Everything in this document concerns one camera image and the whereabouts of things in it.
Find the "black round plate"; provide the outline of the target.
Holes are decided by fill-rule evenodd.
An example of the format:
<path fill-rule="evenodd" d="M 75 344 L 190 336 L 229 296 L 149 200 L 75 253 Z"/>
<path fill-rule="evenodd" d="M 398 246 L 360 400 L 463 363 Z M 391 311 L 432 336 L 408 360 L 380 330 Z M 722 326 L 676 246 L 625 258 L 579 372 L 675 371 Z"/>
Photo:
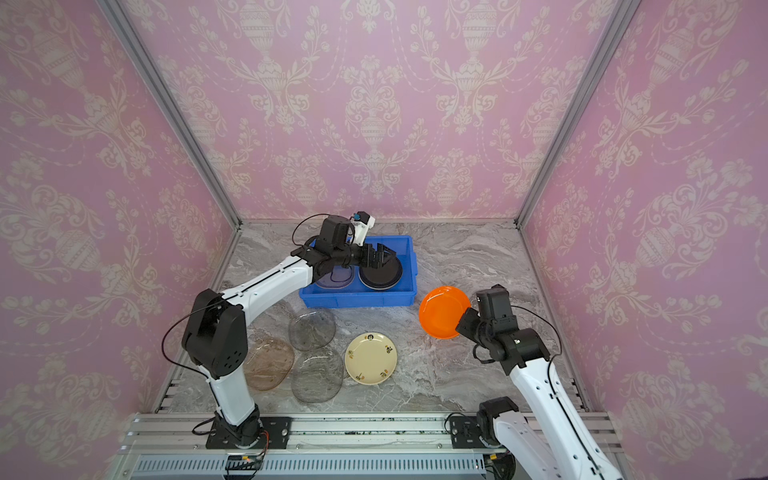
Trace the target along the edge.
<path fill-rule="evenodd" d="M 388 257 L 378 267 L 359 267 L 358 275 L 364 286 L 375 291 L 385 291 L 399 283 L 403 275 L 403 267 L 396 255 Z"/>

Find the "brown glass plate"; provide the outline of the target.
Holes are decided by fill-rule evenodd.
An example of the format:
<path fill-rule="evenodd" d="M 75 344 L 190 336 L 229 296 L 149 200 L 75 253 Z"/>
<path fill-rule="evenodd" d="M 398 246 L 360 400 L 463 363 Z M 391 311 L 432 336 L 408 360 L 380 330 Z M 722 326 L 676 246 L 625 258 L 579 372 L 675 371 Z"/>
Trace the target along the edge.
<path fill-rule="evenodd" d="M 253 390 L 272 390 L 287 377 L 294 361 L 293 347 L 286 341 L 274 337 L 257 339 L 243 364 L 246 383 Z"/>
<path fill-rule="evenodd" d="M 336 266 L 327 275 L 320 278 L 315 285 L 324 290 L 341 290 L 348 287 L 355 279 L 353 267 Z"/>

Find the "orange round plate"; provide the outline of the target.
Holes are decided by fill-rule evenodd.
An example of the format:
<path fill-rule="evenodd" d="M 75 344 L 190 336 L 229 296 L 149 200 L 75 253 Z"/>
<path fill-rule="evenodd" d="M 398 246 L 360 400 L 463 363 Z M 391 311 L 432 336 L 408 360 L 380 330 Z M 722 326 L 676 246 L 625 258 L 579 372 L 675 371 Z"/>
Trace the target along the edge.
<path fill-rule="evenodd" d="M 471 307 L 469 297 L 453 286 L 441 286 L 429 292 L 419 308 L 419 322 L 431 337 L 449 340 L 457 337 L 456 328 Z"/>

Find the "cream plate with flowers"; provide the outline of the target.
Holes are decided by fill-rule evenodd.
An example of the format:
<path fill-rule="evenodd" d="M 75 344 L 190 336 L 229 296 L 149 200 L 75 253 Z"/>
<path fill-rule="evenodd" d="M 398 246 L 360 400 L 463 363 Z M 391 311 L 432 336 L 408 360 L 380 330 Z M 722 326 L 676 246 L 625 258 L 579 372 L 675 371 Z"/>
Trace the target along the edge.
<path fill-rule="evenodd" d="M 346 347 L 344 365 L 347 374 L 357 383 L 378 385 L 395 372 L 398 352 L 394 342 L 381 333 L 363 333 Z"/>

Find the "grey glass plate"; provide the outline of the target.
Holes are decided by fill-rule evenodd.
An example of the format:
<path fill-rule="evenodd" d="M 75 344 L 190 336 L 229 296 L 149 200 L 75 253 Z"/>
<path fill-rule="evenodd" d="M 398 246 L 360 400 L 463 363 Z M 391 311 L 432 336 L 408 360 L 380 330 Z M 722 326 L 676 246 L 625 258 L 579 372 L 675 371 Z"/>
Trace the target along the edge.
<path fill-rule="evenodd" d="M 289 342 L 302 352 L 319 349 L 334 339 L 336 330 L 336 317 L 331 310 L 305 310 L 290 321 Z"/>
<path fill-rule="evenodd" d="M 292 393 L 303 403 L 327 402 L 340 391 L 344 375 L 342 357 L 330 346 L 302 352 L 292 373 Z"/>

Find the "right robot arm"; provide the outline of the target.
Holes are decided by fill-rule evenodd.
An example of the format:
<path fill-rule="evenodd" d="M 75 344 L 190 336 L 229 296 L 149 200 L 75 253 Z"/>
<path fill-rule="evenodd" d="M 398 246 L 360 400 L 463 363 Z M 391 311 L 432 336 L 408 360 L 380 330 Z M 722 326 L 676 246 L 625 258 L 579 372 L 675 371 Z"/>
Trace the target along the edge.
<path fill-rule="evenodd" d="M 501 446 L 532 479 L 622 479 L 565 391 L 555 356 L 540 335 L 521 328 L 509 292 L 501 285 L 475 293 L 456 332 L 473 343 L 473 357 L 498 364 L 523 395 L 540 432 L 535 433 L 508 397 L 480 404 L 476 421 L 483 441 Z"/>

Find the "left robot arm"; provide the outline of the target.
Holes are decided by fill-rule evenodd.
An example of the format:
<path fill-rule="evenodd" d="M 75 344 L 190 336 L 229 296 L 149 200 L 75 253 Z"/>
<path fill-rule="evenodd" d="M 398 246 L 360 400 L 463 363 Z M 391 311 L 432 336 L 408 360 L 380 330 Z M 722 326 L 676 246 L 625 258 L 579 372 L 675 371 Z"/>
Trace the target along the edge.
<path fill-rule="evenodd" d="M 266 436 L 243 369 L 248 326 L 337 266 L 381 270 L 393 265 L 394 250 L 366 240 L 374 225 L 375 218 L 362 211 L 350 217 L 328 215 L 319 233 L 297 243 L 277 266 L 221 293 L 206 289 L 195 298 L 181 346 L 212 391 L 214 429 L 226 432 L 236 447 L 252 448 Z"/>

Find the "blue plastic bin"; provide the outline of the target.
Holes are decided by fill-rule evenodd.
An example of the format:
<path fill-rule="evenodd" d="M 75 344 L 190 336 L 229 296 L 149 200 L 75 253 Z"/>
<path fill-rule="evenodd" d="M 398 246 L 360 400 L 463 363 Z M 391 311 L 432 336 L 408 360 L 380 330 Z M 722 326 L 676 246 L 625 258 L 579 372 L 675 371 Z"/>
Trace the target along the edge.
<path fill-rule="evenodd" d="M 299 297 L 308 308 L 369 308 L 411 306 L 418 292 L 418 261 L 413 239 L 408 235 L 372 236 L 367 243 L 382 243 L 393 250 L 403 273 L 388 290 L 373 290 L 365 286 L 354 269 L 352 281 L 341 289 L 324 289 L 313 284 L 299 290 Z"/>

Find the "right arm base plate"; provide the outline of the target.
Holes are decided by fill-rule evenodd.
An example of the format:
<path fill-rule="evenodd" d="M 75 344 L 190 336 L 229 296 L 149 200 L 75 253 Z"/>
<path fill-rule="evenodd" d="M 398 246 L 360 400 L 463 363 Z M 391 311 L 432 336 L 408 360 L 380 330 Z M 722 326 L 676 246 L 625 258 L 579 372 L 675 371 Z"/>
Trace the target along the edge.
<path fill-rule="evenodd" d="M 453 449 L 490 449 L 496 447 L 496 444 L 490 443 L 484 438 L 475 416 L 460 412 L 451 413 L 445 419 L 444 429 L 450 436 Z"/>

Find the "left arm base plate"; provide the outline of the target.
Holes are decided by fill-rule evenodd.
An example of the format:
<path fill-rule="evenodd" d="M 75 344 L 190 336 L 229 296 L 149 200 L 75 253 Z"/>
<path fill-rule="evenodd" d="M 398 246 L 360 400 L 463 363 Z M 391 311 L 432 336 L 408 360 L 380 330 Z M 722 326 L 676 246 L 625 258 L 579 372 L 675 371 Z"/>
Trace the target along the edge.
<path fill-rule="evenodd" d="M 284 450 L 290 438 L 292 421 L 291 417 L 267 416 L 247 420 L 235 427 L 216 415 L 205 447 L 208 450 Z"/>

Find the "aluminium front rail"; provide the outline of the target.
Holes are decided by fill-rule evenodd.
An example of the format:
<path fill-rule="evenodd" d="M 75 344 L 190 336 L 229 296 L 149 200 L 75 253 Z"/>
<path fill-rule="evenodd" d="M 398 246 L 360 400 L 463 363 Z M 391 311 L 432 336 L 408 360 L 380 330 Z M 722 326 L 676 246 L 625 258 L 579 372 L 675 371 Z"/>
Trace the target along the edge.
<path fill-rule="evenodd" d="M 109 479 L 532 479 L 501 446 L 453 449 L 447 413 L 290 414 L 284 450 L 208 450 L 196 414 L 138 415 Z M 611 421 L 582 420 L 611 463 L 632 474 Z"/>

